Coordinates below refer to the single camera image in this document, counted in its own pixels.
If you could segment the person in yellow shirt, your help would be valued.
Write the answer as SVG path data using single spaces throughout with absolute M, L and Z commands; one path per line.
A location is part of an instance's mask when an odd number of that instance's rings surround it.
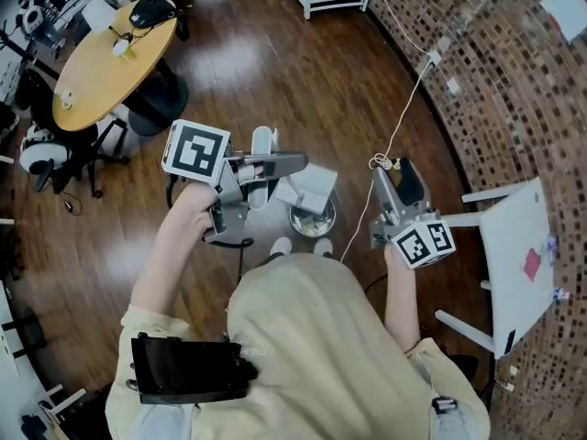
M 194 339 L 185 321 L 130 305 L 105 416 L 113 440 L 488 440 L 489 415 L 430 339 L 405 353 L 343 264 L 291 254 L 248 272 L 228 305 L 229 336 L 259 375 L 242 399 L 147 406 L 126 382 L 131 339 Z M 458 409 L 437 416 L 437 396 Z

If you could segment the yellow cup with white lid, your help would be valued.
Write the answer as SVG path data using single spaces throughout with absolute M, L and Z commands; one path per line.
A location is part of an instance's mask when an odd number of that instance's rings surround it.
M 133 61 L 136 54 L 131 46 L 131 43 L 126 39 L 119 39 L 113 46 L 112 53 L 114 57 L 125 61 Z

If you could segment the round wooden table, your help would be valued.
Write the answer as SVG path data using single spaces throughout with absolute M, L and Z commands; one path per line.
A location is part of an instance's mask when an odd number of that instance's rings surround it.
M 131 127 L 142 136 L 157 135 L 180 117 L 187 104 L 187 86 L 164 59 L 175 36 L 178 18 L 148 29 L 129 22 L 132 2 L 116 9 L 116 21 L 100 34 L 90 31 L 74 49 L 54 88 L 53 118 L 58 127 L 75 132 L 96 124 L 119 105 L 129 110 Z M 119 39 L 136 54 L 133 61 L 113 56 Z M 71 109 L 61 107 L 60 93 L 74 96 Z

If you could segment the metal trash bin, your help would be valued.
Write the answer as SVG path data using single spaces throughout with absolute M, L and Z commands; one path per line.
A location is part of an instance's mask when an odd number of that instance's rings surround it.
M 291 206 L 289 208 L 289 221 L 292 228 L 300 235 L 309 238 L 320 238 L 325 237 L 336 221 L 336 208 L 331 199 L 327 200 L 324 211 L 321 214 L 306 211 L 297 206 Z M 318 237 L 307 236 L 304 232 L 304 225 L 309 223 L 324 223 L 327 227 L 324 230 L 324 234 Z

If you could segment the person's left hand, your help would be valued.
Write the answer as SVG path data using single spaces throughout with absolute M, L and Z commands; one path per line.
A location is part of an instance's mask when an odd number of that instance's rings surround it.
M 208 184 L 187 185 L 173 205 L 172 212 L 184 231 L 201 238 L 213 225 L 209 209 L 216 203 L 216 191 Z

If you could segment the red flat pouch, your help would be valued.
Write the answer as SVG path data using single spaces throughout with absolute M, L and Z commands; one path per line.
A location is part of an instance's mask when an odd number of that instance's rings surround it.
M 534 249 L 530 248 L 527 251 L 523 272 L 528 277 L 531 282 L 534 282 L 537 276 L 537 273 L 541 266 L 541 256 L 540 254 Z

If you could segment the black office chair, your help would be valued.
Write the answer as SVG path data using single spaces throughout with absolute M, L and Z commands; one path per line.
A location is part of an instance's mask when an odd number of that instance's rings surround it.
M 113 127 L 119 127 L 122 133 L 117 141 L 121 144 L 127 133 L 127 123 L 114 116 L 103 131 L 96 124 L 79 131 L 70 132 L 57 126 L 52 113 L 53 91 L 40 73 L 32 69 L 23 71 L 15 95 L 17 107 L 28 110 L 31 124 L 37 123 L 48 129 L 70 151 L 70 158 L 56 170 L 51 161 L 38 177 L 36 189 L 39 191 L 46 182 L 50 182 L 56 194 L 63 192 L 72 178 L 80 180 L 83 170 L 87 170 L 91 194 L 100 198 L 103 193 L 95 186 L 95 162 L 103 160 L 108 163 L 127 165 L 128 157 L 113 157 L 100 152 L 100 148 Z

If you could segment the black bag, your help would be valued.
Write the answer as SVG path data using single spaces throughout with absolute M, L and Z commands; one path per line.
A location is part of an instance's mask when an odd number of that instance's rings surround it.
M 176 7 L 168 0 L 138 0 L 128 19 L 133 28 L 148 29 L 175 17 Z

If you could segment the black shoulder box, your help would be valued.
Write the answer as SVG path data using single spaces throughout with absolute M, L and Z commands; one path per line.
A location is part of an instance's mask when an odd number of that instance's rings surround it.
M 127 386 L 148 405 L 199 405 L 242 399 L 259 372 L 228 339 L 196 342 L 144 332 L 131 339 Z

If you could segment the person's left forearm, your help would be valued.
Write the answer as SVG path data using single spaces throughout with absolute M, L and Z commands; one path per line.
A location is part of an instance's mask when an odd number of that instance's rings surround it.
M 130 303 L 157 314 L 170 314 L 187 261 L 210 227 L 211 220 L 206 212 L 192 216 L 169 213 L 133 286 Z

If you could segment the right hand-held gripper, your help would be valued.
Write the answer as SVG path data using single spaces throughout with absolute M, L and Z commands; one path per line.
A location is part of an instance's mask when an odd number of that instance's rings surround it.
M 456 246 L 447 221 L 431 206 L 427 186 L 412 161 L 401 157 L 399 165 L 401 179 L 396 190 L 387 170 L 373 170 L 382 212 L 370 223 L 371 249 L 390 245 L 415 270 L 452 254 Z

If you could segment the white paper sheet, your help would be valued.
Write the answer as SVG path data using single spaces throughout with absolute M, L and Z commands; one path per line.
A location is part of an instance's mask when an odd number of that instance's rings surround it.
M 572 42 L 587 28 L 587 0 L 542 0 L 540 4 L 567 42 Z

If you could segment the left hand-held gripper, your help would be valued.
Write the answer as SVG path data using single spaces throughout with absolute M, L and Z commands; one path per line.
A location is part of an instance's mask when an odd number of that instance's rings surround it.
M 203 182 L 216 191 L 216 203 L 208 209 L 213 226 L 203 236 L 204 242 L 214 246 L 254 243 L 244 236 L 248 183 L 276 181 L 307 165 L 307 155 L 300 152 L 235 153 L 226 130 L 182 119 L 172 123 L 161 161 L 169 176 L 165 193 L 168 206 L 172 206 L 172 191 L 178 180 Z

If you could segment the white table lamp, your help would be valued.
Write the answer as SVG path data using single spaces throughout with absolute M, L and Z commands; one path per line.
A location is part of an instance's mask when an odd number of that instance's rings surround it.
M 105 0 L 92 0 L 82 11 L 82 15 L 92 32 L 100 34 L 111 28 L 116 21 L 116 10 Z

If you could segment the person's right forearm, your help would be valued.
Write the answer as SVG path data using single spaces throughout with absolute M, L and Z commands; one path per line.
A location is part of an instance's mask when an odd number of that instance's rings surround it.
M 384 249 L 387 267 L 387 293 L 383 323 L 403 352 L 420 341 L 415 272 L 409 269 L 393 245 Z

